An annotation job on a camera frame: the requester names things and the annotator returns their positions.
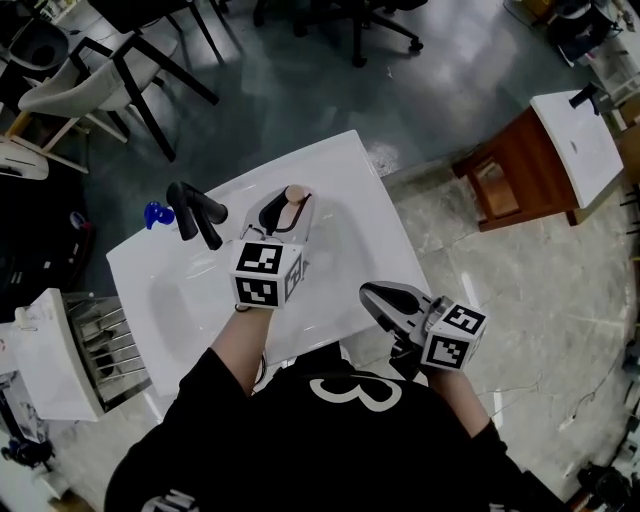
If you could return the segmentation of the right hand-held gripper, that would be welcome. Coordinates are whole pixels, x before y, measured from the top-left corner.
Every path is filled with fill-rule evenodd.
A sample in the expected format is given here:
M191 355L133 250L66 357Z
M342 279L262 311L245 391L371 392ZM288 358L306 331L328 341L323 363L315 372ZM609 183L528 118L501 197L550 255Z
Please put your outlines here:
M403 378L439 369L461 372L478 348L487 316L446 296L433 299L411 285L367 282L360 301L395 343L390 364Z

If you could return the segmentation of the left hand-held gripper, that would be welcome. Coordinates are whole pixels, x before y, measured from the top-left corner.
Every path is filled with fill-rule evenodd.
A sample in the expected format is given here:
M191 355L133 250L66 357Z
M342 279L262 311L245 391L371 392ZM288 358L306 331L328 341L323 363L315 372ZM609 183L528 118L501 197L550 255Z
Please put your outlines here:
M316 195L309 193L293 204L281 188L248 210L241 236L231 246L229 273L238 306L282 309L289 301L304 279L315 202Z

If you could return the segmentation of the pink soap bottle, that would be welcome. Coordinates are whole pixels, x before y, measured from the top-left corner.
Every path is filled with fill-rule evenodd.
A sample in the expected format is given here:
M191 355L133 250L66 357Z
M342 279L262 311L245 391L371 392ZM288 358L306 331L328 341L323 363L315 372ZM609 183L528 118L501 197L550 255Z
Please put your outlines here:
M284 190L284 196L278 207L276 216L276 231L285 232L295 227L302 215L308 199L308 191L301 185L289 185Z

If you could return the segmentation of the person's left forearm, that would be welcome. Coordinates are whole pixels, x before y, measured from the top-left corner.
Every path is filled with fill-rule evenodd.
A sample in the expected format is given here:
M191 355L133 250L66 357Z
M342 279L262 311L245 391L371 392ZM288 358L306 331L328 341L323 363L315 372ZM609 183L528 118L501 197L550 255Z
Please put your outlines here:
M234 311L211 345L246 396L252 394L261 367L272 316L270 309Z

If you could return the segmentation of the person's right forearm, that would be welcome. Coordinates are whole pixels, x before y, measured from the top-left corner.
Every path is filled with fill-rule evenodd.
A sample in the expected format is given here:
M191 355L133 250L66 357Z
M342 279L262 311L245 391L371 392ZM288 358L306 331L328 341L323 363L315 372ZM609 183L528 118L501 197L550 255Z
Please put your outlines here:
M427 376L428 385L450 406L471 437L476 437L490 423L490 417L463 372L434 369Z

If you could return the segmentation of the white sink vanity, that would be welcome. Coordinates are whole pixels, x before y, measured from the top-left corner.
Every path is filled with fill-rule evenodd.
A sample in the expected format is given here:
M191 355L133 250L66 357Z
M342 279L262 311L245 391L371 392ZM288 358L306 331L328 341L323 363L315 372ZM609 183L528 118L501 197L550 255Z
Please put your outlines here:
M224 246L184 240L155 224L108 253L133 340L156 391L174 395L233 313L230 243L248 210L288 185L316 199L304 280L273 316L266 361L275 364L373 326L359 300L368 281L428 284L392 201L355 131L257 167L210 191L229 211Z

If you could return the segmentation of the white sink top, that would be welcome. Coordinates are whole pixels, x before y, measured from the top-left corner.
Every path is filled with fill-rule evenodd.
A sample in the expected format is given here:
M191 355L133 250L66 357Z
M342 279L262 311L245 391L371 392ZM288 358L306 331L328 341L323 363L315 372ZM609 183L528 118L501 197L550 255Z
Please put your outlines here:
M537 95L530 106L553 143L583 209L619 176L623 162L594 102L578 102L578 95L577 90Z

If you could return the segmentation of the person's black printed shirt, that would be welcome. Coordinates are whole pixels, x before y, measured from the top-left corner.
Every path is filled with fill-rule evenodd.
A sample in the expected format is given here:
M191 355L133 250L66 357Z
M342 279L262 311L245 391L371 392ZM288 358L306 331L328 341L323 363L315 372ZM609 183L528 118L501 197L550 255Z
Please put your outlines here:
M212 351L134 444L105 512L182 495L200 512L566 512L432 389L304 358L247 395Z

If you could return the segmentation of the brown wooden vanity cabinet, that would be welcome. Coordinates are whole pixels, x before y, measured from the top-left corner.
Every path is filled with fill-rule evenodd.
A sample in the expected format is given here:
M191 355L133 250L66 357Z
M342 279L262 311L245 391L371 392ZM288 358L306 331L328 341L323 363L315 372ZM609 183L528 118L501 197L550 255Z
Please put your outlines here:
M531 107L452 170L475 193L483 214L481 232L571 216L579 208L559 153Z

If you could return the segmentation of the metal rack stand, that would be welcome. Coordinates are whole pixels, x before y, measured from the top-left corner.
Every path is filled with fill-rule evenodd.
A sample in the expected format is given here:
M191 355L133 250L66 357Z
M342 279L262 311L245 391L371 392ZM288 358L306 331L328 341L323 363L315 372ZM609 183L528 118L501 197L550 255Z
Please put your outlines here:
M64 293L62 301L85 373L104 412L151 385L121 301L116 296Z

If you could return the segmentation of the light wooden chair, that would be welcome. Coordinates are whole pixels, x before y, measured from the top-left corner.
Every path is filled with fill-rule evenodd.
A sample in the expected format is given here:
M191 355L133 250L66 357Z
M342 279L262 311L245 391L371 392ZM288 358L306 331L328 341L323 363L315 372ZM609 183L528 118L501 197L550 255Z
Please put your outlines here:
M71 161L54 152L54 148L62 141L63 137L70 131L76 131L87 137L90 129L86 126L90 123L93 127L98 127L116 140L126 144L129 139L128 128L121 123L118 115L115 116L115 125L103 121L94 113L89 113L79 118L63 119L63 123L57 122L58 128L51 134L44 136L44 142L37 144L36 142L27 140L23 134L28 126L35 119L34 114L22 111L13 124L4 133L0 133L0 141L2 143L11 144L20 149L27 150L47 160L57 162L70 169L78 171L82 174L88 174L89 169L86 165Z

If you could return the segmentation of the black glossy panel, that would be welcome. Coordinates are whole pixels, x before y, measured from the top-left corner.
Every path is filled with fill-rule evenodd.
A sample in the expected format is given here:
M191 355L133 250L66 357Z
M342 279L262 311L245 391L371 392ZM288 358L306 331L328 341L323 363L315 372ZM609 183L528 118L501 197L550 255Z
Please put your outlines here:
M51 164L44 180L0 176L0 323L48 288L70 290L92 238L79 172Z

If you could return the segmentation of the white wash basin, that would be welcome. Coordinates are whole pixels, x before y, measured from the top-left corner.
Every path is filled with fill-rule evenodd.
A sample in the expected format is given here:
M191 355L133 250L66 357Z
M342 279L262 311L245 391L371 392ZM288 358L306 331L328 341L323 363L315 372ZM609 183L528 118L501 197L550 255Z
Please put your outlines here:
M38 416L96 422L104 414L84 369L61 292L45 290L15 310L11 351Z

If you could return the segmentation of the short black faucet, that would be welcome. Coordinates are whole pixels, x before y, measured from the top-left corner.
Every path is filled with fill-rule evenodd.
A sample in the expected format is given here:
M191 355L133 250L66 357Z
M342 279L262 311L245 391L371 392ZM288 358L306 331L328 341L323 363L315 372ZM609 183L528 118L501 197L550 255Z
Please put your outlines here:
M581 91L579 91L569 99L569 104L574 110L577 110L579 106L585 104L586 102L589 102L593 108L593 113L596 116L599 116L600 110L595 99L595 95L598 93L598 91L599 89L597 85L593 82L590 82Z

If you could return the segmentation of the black and blue device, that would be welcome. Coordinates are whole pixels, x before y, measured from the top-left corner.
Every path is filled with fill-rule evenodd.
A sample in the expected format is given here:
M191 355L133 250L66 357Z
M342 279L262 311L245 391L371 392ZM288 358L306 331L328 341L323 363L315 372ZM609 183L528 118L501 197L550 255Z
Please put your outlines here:
M53 456L53 448L48 441L36 443L28 439L10 438L8 445L0 448L0 454L7 461L33 469L49 461Z

